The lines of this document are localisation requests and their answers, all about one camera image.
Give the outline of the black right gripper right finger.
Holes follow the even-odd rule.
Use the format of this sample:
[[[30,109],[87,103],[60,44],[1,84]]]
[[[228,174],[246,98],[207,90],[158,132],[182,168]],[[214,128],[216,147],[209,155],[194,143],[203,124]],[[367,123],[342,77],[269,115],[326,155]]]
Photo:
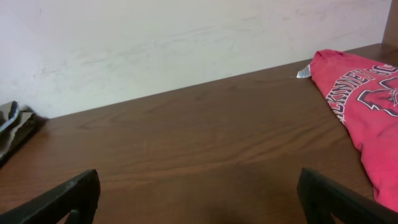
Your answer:
[[[397,212],[380,205],[321,173],[302,168],[297,194],[309,224],[397,223]]]

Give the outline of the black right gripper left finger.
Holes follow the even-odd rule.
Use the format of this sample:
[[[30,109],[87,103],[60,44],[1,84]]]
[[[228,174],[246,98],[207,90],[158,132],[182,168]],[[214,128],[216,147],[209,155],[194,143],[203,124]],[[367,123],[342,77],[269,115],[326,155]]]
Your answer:
[[[91,169],[32,200],[1,214],[1,223],[92,224],[101,193],[96,170]]]

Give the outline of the red soccer t-shirt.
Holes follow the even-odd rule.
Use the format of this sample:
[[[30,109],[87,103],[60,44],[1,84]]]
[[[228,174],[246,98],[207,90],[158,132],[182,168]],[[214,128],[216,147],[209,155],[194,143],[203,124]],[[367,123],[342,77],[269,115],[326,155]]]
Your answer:
[[[326,49],[297,76],[315,82],[360,151],[375,200],[396,211],[397,67]]]

